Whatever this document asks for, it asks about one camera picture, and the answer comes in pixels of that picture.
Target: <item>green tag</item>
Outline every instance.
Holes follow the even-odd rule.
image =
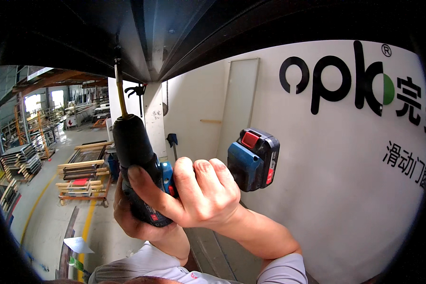
[[[84,265],[82,264],[82,262],[78,261],[72,256],[69,257],[69,265],[74,266],[77,270],[84,270]]]

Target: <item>window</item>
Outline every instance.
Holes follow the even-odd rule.
[[[29,113],[36,113],[41,109],[41,94],[34,94],[25,98],[25,110]]]
[[[52,92],[53,105],[57,107],[63,107],[63,90]]]

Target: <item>green circle logo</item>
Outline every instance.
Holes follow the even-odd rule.
[[[383,104],[389,105],[394,99],[394,85],[387,74],[383,74]]]

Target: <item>red paper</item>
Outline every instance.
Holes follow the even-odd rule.
[[[76,179],[73,181],[73,185],[85,185],[88,179]]]

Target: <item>person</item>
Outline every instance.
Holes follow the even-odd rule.
[[[128,175],[137,195],[173,223],[157,228],[135,219],[119,177],[114,217],[128,236],[147,241],[131,257],[98,266],[89,284],[239,283],[183,267],[190,246],[182,228],[191,227],[214,230],[262,258],[257,284],[307,284],[299,243],[283,225],[240,205],[240,190],[220,160],[178,159],[173,168],[177,199],[162,192],[141,167],[130,167]]]

